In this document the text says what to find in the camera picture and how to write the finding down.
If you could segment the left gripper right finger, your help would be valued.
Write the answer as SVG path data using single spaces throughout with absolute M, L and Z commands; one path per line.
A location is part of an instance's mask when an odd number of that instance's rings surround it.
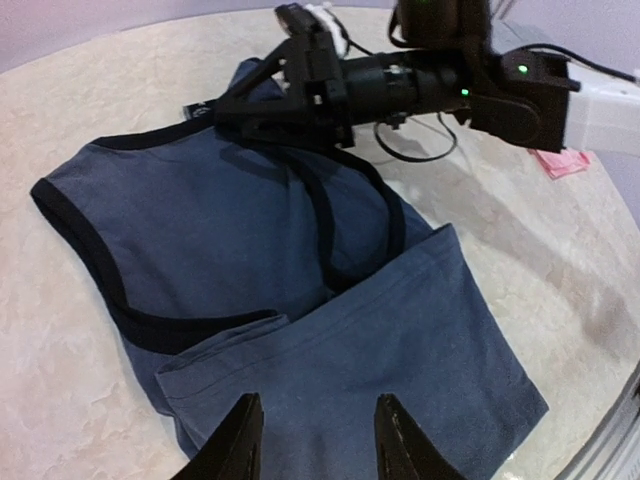
M 374 431 L 379 479 L 463 480 L 395 395 L 378 397 Z

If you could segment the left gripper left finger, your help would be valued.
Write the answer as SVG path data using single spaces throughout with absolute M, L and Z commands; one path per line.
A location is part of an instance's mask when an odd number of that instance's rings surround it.
M 241 395 L 199 452 L 172 480 L 258 480 L 263 427 L 260 395 Z

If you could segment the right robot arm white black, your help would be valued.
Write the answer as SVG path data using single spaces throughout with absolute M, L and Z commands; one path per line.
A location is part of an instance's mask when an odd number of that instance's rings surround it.
M 519 147 L 639 151 L 637 77 L 554 45 L 497 52 L 485 1 L 400 1 L 393 51 L 352 59 L 309 10 L 276 14 L 287 39 L 214 107 L 218 124 L 247 138 L 349 148 L 357 125 L 446 112 Z

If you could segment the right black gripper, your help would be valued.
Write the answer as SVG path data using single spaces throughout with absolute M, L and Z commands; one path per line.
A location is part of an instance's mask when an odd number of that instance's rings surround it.
M 283 71 L 287 93 L 251 101 L 252 92 Z M 302 149 L 354 146 L 346 80 L 331 37 L 290 37 L 215 103 L 219 128 L 235 138 Z M 299 120 L 300 124 L 266 120 Z

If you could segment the navy blue garment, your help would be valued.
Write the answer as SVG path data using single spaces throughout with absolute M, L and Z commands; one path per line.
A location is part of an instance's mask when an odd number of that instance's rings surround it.
M 453 226 L 368 164 L 251 149 L 201 117 L 96 139 L 31 196 L 189 456 L 255 392 L 264 478 L 372 479 L 392 393 L 458 472 L 488 479 L 547 412 Z

